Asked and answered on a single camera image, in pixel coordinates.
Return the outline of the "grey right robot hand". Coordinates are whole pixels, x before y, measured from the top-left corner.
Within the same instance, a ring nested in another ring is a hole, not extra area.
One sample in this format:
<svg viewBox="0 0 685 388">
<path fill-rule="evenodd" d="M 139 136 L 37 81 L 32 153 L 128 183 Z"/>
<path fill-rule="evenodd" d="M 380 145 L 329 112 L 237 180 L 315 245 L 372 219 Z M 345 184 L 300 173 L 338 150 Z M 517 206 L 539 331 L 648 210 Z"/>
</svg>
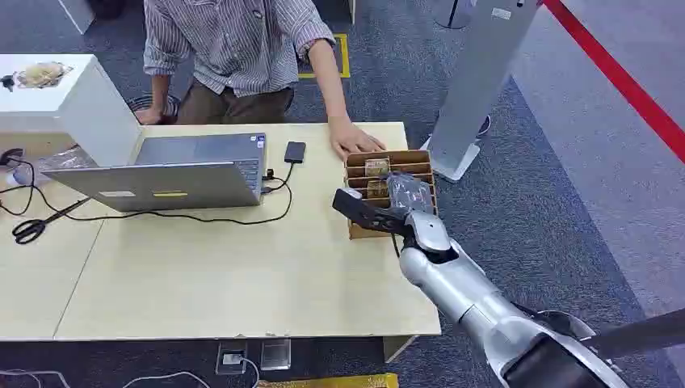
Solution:
<svg viewBox="0 0 685 388">
<path fill-rule="evenodd" d="M 405 213 L 414 210 L 434 212 L 430 184 L 405 172 L 390 172 L 385 181 L 391 209 L 400 209 Z"/>
</svg>

